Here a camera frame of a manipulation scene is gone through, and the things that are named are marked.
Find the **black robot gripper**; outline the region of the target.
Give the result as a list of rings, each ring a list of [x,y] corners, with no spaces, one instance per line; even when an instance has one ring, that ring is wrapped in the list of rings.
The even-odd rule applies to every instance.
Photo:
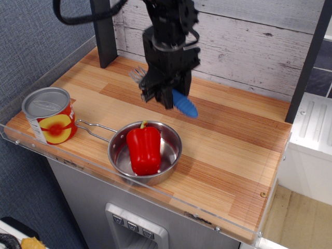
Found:
[[[200,64],[199,47],[161,51],[153,44],[154,29],[147,28],[142,35],[148,71],[139,83],[142,99],[155,98],[165,109],[173,109],[172,89],[189,95],[191,71]]]

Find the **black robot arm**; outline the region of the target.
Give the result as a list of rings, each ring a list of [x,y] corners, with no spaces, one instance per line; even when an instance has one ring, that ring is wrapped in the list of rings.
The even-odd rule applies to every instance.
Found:
[[[152,25],[142,35],[148,71],[139,83],[142,99],[155,98],[166,109],[173,108],[175,89],[187,96],[191,71],[200,64],[200,48],[186,43],[188,34],[199,39],[193,29],[198,11],[193,1],[145,1]]]

